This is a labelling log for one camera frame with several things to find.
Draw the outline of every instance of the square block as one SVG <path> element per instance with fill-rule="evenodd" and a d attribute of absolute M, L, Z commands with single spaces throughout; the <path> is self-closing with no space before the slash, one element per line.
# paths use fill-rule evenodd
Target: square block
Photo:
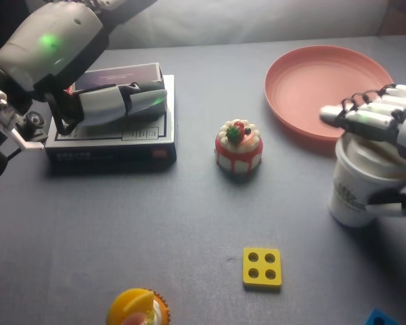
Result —
<path fill-rule="evenodd" d="M 244 248 L 242 279 L 245 286 L 279 288 L 281 255 L 277 249 Z"/>
<path fill-rule="evenodd" d="M 371 313 L 365 325 L 399 325 L 399 323 L 389 318 L 380 310 L 375 309 Z"/>

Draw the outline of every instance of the blue block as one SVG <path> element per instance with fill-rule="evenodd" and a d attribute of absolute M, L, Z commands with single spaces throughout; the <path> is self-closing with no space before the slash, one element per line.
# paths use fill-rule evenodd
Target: blue block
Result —
<path fill-rule="evenodd" d="M 368 321 L 365 325 L 399 325 L 395 320 L 389 318 L 387 315 L 382 313 L 380 310 L 373 310 Z"/>

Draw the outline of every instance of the hole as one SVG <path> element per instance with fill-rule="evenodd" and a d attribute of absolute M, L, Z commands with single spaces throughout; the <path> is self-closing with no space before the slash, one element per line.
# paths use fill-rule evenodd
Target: hole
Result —
<path fill-rule="evenodd" d="M 373 321 L 373 325 L 385 325 L 385 321 L 381 317 L 376 317 Z"/>
<path fill-rule="evenodd" d="M 268 269 L 265 273 L 266 277 L 270 280 L 275 279 L 275 271 L 273 269 Z"/>
<path fill-rule="evenodd" d="M 256 253 L 250 253 L 248 256 L 248 259 L 251 262 L 257 262 L 258 261 L 258 255 Z"/>
<path fill-rule="evenodd" d="M 268 263 L 273 263 L 275 262 L 275 256 L 273 256 L 273 254 L 266 254 L 265 261 Z"/>
<path fill-rule="evenodd" d="M 258 271 L 257 269 L 250 269 L 250 271 L 248 271 L 248 275 L 250 276 L 250 278 L 257 278 L 258 277 Z"/>

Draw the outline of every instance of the tabletop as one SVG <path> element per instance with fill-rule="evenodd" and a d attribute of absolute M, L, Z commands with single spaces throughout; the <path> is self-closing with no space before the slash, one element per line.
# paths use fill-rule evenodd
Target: tabletop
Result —
<path fill-rule="evenodd" d="M 171 324 L 354 325 L 374 308 L 406 324 L 406 219 L 361 231 L 335 222 L 334 158 L 297 146 L 266 103 L 272 62 L 307 45 L 360 51 L 406 84 L 406 36 L 106 51 L 92 68 L 160 62 L 175 75 L 177 162 L 56 175 L 43 152 L 11 160 L 0 178 L 0 324 L 104 324 L 135 287 L 166 299 Z M 248 182 L 215 164 L 215 135 L 233 118 L 256 124 L 265 144 Z M 280 250 L 280 292 L 244 290 L 245 247 Z"/>

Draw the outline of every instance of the plate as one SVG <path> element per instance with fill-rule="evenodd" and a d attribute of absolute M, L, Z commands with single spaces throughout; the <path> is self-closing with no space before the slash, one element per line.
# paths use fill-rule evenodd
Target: plate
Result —
<path fill-rule="evenodd" d="M 319 109 L 389 83 L 392 79 L 385 69 L 363 54 L 343 47 L 310 46 L 295 49 L 272 64 L 265 95 L 277 118 L 302 141 L 311 138 L 335 146 L 343 130 L 321 122 Z"/>

